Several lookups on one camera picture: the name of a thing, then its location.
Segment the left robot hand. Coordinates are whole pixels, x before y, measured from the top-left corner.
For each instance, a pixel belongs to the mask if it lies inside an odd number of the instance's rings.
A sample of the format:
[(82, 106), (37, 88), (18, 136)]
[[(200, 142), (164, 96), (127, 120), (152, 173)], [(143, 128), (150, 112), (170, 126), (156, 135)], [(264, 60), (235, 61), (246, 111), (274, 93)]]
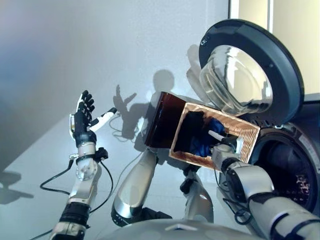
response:
[(96, 131), (103, 127), (118, 111), (112, 107), (102, 115), (93, 118), (94, 102), (88, 90), (84, 90), (77, 101), (75, 113), (69, 115), (69, 134), (75, 140), (76, 147), (84, 143), (96, 144)]

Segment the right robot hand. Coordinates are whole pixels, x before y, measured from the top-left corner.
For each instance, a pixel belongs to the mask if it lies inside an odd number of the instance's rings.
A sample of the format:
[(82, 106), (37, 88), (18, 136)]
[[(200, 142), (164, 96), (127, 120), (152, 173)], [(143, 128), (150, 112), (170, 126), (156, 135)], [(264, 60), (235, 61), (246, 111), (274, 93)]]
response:
[(218, 140), (221, 144), (228, 145), (231, 149), (236, 152), (237, 151), (237, 139), (238, 137), (232, 134), (227, 134), (226, 136), (220, 135), (213, 130), (209, 130), (208, 134), (212, 136), (214, 139)]

